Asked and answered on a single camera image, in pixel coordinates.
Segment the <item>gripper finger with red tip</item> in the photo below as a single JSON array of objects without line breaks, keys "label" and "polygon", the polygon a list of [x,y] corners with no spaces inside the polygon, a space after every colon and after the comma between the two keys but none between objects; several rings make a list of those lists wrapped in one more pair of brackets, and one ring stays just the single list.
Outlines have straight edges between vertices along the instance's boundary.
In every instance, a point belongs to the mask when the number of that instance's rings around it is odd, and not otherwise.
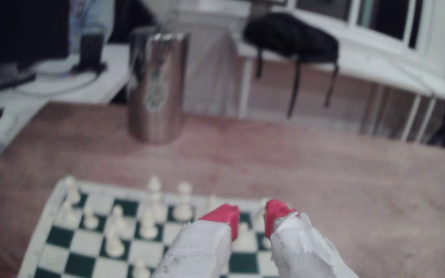
[{"label": "gripper finger with red tip", "polygon": [[309,216],[283,201],[266,203],[265,236],[279,277],[358,277]]},{"label": "gripper finger with red tip", "polygon": [[151,277],[220,277],[238,237],[240,210],[223,204],[184,225]]}]

